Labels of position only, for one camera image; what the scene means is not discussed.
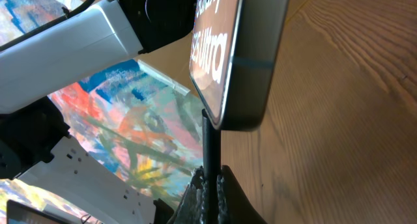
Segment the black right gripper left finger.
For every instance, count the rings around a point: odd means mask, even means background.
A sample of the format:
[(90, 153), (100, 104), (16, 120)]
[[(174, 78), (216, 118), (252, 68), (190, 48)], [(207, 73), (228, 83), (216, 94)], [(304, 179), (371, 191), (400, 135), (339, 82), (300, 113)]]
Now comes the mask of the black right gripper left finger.
[(207, 222), (209, 185), (203, 167), (195, 168), (181, 202), (167, 224), (204, 224)]

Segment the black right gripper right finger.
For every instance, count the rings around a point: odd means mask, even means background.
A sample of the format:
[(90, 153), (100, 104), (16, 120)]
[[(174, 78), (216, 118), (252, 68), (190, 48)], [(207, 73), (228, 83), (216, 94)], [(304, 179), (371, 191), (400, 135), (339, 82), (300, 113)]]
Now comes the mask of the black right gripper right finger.
[(221, 166), (221, 173), (217, 177), (217, 194), (218, 223), (266, 224), (227, 165)]

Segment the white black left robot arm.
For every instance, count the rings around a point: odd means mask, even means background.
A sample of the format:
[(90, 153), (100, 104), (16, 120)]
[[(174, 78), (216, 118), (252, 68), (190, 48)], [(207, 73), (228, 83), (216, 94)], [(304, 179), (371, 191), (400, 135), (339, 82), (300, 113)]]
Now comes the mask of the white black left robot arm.
[(1, 178), (14, 179), (69, 136), (49, 95), (189, 34), (197, 0), (86, 0), (1, 47)]

